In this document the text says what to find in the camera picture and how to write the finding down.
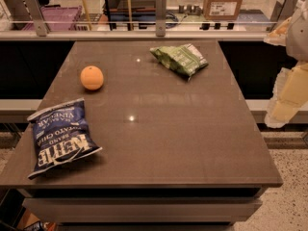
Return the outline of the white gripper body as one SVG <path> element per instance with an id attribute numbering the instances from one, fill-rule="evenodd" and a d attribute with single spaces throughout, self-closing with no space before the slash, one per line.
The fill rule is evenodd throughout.
<path id="1" fill-rule="evenodd" d="M 308 62 L 298 61 L 297 64 L 290 70 L 289 76 L 298 80 L 308 79 Z"/>

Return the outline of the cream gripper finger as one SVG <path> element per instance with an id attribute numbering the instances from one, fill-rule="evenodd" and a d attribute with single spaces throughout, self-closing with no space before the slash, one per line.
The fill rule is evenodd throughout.
<path id="1" fill-rule="evenodd" d="M 296 81 L 289 73 L 290 69 L 282 67 L 276 77 L 264 119 L 269 128 L 281 128 L 288 124 L 308 102 L 308 79 Z"/>
<path id="2" fill-rule="evenodd" d="M 276 29 L 268 33 L 264 37 L 264 42 L 274 46 L 287 46 L 288 45 L 288 30 L 292 18 L 289 17 L 278 25 Z"/>

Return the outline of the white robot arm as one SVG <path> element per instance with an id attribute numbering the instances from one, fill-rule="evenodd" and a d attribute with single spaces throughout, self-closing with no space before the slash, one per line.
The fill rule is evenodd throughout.
<path id="1" fill-rule="evenodd" d="M 281 128 L 308 102 L 308 1 L 267 34 L 264 42 L 285 46 L 287 55 L 297 60 L 291 69 L 281 68 L 267 107 L 266 125 Z"/>

